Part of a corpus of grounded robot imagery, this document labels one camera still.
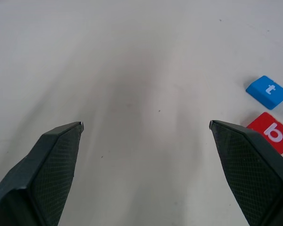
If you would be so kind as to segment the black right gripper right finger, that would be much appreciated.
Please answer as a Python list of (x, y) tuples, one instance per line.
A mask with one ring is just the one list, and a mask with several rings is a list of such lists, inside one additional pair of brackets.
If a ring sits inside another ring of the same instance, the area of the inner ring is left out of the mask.
[(283, 226), (283, 157), (249, 128), (211, 120), (209, 129), (226, 181), (249, 226)]

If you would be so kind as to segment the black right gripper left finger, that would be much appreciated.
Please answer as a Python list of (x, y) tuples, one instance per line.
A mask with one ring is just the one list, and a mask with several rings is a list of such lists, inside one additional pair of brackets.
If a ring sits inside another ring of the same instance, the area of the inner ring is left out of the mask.
[(84, 130), (80, 121), (44, 133), (0, 182), (0, 226), (58, 226)]

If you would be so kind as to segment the red letter b tile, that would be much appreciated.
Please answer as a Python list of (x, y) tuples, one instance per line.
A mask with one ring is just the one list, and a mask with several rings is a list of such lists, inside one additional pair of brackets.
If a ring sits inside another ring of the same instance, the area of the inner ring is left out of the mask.
[(279, 154), (283, 154), (283, 124), (272, 115), (262, 113), (247, 128), (261, 134)]

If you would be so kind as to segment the blue letter tile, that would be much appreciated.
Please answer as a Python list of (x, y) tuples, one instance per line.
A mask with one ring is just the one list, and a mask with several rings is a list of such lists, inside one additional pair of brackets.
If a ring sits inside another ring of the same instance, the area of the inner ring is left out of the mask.
[(246, 92), (269, 110), (283, 101), (283, 87), (265, 75), (252, 82)]

